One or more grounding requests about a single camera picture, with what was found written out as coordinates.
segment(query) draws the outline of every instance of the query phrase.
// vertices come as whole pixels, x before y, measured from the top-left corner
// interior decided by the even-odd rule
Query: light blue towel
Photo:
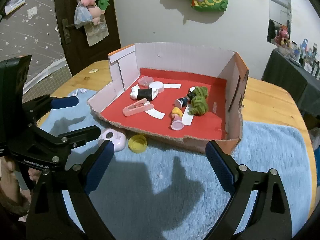
[[[42,129],[57,136],[107,123],[90,113],[87,99],[95,92],[78,93],[78,106],[52,110]],[[97,141],[76,148],[66,169],[94,153]],[[292,235],[307,221],[311,203],[311,170],[304,140],[295,128],[265,123],[243,123],[243,138],[233,153],[238,164],[251,170],[278,170],[290,205]],[[242,231],[256,192],[237,229]],[[128,147],[115,153],[90,199],[118,240],[203,239],[225,208],[224,192],[205,155],[184,151],[152,139],[141,154]]]

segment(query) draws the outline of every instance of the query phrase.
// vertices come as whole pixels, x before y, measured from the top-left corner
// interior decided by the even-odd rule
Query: door
[[[113,0],[109,0],[110,5],[105,12],[109,35],[91,47],[88,45],[84,27],[68,28],[71,42],[66,43],[65,40],[62,20],[67,19],[68,25],[73,24],[77,1],[54,0],[54,4],[61,44],[72,75],[96,61],[108,60],[108,53],[121,48]]]

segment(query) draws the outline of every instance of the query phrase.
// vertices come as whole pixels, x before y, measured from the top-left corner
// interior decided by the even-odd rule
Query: black and white toy
[[[131,88],[130,97],[134,100],[141,100],[146,98],[148,101],[152,101],[158,95],[158,90],[154,88],[140,89],[138,85]]]

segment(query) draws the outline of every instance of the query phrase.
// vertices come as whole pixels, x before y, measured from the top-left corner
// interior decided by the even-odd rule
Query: pink plastic lid
[[[175,131],[180,131],[184,127],[184,124],[180,120],[173,121],[171,124],[171,128]]]
[[[138,81],[139,85],[143,87],[148,87],[151,82],[153,82],[153,78],[148,76],[143,76]]]

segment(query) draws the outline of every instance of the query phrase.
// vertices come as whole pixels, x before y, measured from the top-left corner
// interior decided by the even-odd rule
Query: brown sleeve
[[[0,205],[3,206],[3,208],[11,213],[15,214],[19,217],[23,217],[28,213],[30,204],[28,199],[25,196],[21,196],[22,204],[17,205],[14,201],[12,201],[10,198],[8,198],[4,192],[2,191],[2,188],[0,187]]]

